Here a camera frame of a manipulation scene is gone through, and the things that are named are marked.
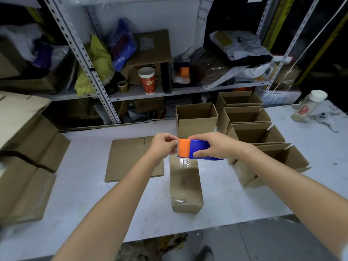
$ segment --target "hand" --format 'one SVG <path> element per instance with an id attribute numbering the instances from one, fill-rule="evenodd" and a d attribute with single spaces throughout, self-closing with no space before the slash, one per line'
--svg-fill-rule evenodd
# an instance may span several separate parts
<path id="1" fill-rule="evenodd" d="M 178 139 L 179 138 L 177 138 L 176 136 L 168 133 L 157 134 L 152 139 L 148 152 L 156 158 L 162 160 L 169 154 L 176 153 Z"/>
<path id="2" fill-rule="evenodd" d="M 253 150 L 255 147 L 251 144 L 235 140 L 219 132 L 210 132 L 206 134 L 193 135 L 189 139 L 205 140 L 209 142 L 210 148 L 198 150 L 193 153 L 195 158 L 199 157 L 214 157 L 214 158 L 229 158 L 234 157 L 243 159 L 243 155 L 248 150 Z"/>

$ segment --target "white bottle cap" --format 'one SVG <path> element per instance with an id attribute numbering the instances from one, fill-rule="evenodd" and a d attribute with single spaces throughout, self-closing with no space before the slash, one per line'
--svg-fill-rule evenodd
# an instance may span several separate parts
<path id="1" fill-rule="evenodd" d="M 328 94 L 322 90 L 312 90 L 309 95 L 310 100 L 316 103 L 321 103 L 327 97 Z"/>

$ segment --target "red and white paper cup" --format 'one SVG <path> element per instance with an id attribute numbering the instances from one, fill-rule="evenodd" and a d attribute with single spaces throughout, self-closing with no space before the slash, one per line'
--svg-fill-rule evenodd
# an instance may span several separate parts
<path id="1" fill-rule="evenodd" d="M 141 79 L 145 93 L 149 95 L 154 94 L 156 90 L 154 74 L 155 69 L 151 67 L 144 67 L 138 70 L 138 75 Z"/>

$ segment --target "white wall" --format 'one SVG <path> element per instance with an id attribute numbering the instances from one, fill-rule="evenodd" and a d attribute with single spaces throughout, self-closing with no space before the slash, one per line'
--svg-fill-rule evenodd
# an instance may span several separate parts
<path id="1" fill-rule="evenodd" d="M 194 42 L 199 0 L 168 0 L 140 3 L 96 5 L 96 14 L 104 33 L 117 27 L 126 17 L 134 33 L 168 29 L 172 56 L 189 49 Z"/>

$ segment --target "blue plastic bag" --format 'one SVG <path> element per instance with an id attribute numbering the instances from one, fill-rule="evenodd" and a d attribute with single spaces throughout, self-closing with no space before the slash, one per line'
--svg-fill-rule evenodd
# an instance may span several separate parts
<path id="1" fill-rule="evenodd" d="M 107 47 L 111 53 L 112 65 L 120 71 L 127 59 L 136 51 L 137 44 L 133 37 L 131 27 L 126 18 L 118 21 L 118 28 L 107 38 Z"/>

